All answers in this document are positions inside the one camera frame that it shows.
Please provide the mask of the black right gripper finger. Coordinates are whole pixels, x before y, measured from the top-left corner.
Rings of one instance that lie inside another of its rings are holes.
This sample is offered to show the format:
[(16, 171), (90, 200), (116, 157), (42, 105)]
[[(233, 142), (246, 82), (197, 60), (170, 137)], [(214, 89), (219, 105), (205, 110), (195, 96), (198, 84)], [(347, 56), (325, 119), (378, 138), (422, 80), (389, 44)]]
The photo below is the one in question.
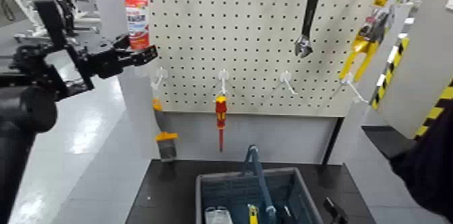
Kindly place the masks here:
[(329, 197), (325, 198), (325, 200), (323, 202), (323, 207), (331, 217), (330, 224), (348, 224), (349, 223), (349, 217), (345, 213), (345, 211)]

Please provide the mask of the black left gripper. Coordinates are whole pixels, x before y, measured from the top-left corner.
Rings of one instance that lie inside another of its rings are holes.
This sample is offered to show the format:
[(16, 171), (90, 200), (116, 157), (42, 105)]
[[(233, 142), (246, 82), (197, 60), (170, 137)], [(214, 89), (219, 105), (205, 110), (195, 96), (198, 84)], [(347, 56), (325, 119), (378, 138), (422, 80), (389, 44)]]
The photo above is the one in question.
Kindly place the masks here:
[(110, 44), (100, 45), (96, 53), (87, 52), (83, 65), (87, 74), (106, 79), (123, 72), (127, 66), (142, 66), (158, 57), (157, 48), (151, 45), (142, 50), (127, 51), (130, 46), (128, 34), (117, 36)]

